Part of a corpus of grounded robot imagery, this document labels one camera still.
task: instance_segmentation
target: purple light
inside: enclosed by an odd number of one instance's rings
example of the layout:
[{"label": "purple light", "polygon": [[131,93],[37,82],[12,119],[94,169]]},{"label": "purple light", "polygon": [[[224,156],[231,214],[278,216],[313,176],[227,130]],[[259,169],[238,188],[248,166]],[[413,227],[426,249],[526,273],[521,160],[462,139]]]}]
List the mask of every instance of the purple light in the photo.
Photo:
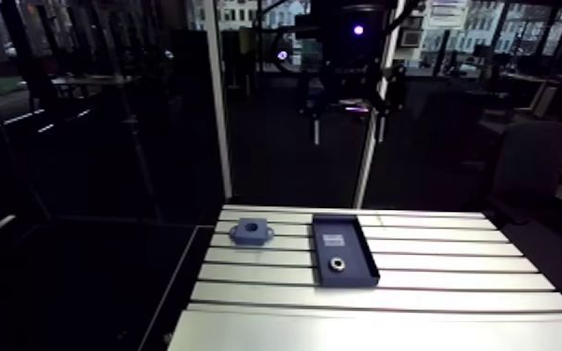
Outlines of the purple light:
[{"label": "purple light", "polygon": [[347,106],[344,108],[346,111],[350,112],[369,112],[370,110],[366,107],[358,107],[358,106]]},{"label": "purple light", "polygon": [[356,25],[353,28],[353,33],[355,33],[355,35],[363,35],[364,34],[364,27],[362,27],[360,25]]}]

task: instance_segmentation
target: metal frame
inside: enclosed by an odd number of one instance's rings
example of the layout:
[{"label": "metal frame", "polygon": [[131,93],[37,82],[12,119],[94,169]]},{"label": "metal frame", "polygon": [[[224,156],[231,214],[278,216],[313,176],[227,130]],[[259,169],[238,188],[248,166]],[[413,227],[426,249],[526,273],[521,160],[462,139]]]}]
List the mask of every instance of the metal frame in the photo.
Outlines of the metal frame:
[{"label": "metal frame", "polygon": [[218,151],[222,167],[222,184],[224,197],[229,200],[233,196],[231,164],[229,161],[229,144],[227,142],[227,127],[224,109],[224,90],[222,85],[222,70],[220,68],[220,48],[218,40],[218,22],[216,21],[215,0],[204,0],[204,12],[207,14],[205,28],[209,47],[209,64],[211,66],[211,82],[214,90],[214,108],[216,111],[216,130],[218,132]]},{"label": "metal frame", "polygon": [[[397,4],[397,9],[395,10],[391,20],[398,17],[402,13],[404,7],[405,7],[405,2],[400,0],[399,3]],[[383,61],[382,61],[383,67],[389,67],[392,64],[392,59],[394,58],[394,51],[397,47],[398,37],[399,37],[399,28],[395,28],[387,39],[387,45],[384,47]],[[387,80],[385,78],[382,78],[378,90],[379,90],[379,96],[381,96],[381,98],[384,99],[386,97],[386,91],[387,91]],[[372,156],[374,156],[374,148],[376,146],[376,138],[375,138],[376,128],[377,128],[377,112],[373,110],[371,113],[371,118],[368,122],[368,129],[366,131],[366,140],[364,140],[364,151],[361,157],[361,166],[360,166],[361,168],[359,169],[358,183],[355,186],[355,197],[353,200],[354,208],[361,208],[364,203],[364,195],[366,193],[366,187],[368,185],[368,178],[371,174]]]}]

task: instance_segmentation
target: building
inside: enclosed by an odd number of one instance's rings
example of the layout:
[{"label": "building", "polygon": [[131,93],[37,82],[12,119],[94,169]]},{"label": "building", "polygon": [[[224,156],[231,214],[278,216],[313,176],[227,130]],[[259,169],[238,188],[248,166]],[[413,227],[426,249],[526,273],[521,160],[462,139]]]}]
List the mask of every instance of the building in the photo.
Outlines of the building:
[{"label": "building", "polygon": [[[451,33],[447,50],[457,50],[472,54],[476,45],[490,45],[499,24],[504,3],[494,1],[473,1],[469,8],[463,30]],[[499,41],[495,46],[497,53],[532,54],[549,16],[550,7],[511,4],[506,21],[501,28]],[[562,36],[562,10],[551,28],[543,53],[552,55]],[[443,30],[428,30],[423,42],[423,51],[437,52],[443,40]]]},{"label": "building", "polygon": [[[275,3],[275,0],[264,0],[263,7]],[[203,0],[192,0],[190,3],[190,29],[204,29],[206,14]],[[309,0],[292,0],[277,7],[266,14],[264,26],[278,28],[284,25],[294,25],[294,17],[309,12]],[[257,0],[219,0],[218,28],[221,31],[251,28],[257,17]]]}]

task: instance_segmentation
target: metal nut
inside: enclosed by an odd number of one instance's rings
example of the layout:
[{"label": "metal nut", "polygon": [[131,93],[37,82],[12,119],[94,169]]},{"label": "metal nut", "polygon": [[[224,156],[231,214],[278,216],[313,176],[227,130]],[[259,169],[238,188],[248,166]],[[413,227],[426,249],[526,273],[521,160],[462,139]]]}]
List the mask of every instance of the metal nut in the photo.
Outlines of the metal nut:
[{"label": "metal nut", "polygon": [[329,261],[329,266],[335,272],[341,272],[346,268],[346,263],[339,257],[334,257]]}]

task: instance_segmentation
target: white sign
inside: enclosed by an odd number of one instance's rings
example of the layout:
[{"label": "white sign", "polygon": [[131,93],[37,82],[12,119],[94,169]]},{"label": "white sign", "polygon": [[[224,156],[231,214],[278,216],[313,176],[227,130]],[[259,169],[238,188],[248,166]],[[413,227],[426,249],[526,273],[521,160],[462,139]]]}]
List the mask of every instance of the white sign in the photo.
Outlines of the white sign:
[{"label": "white sign", "polygon": [[469,0],[431,0],[425,28],[464,29],[468,12]]}]

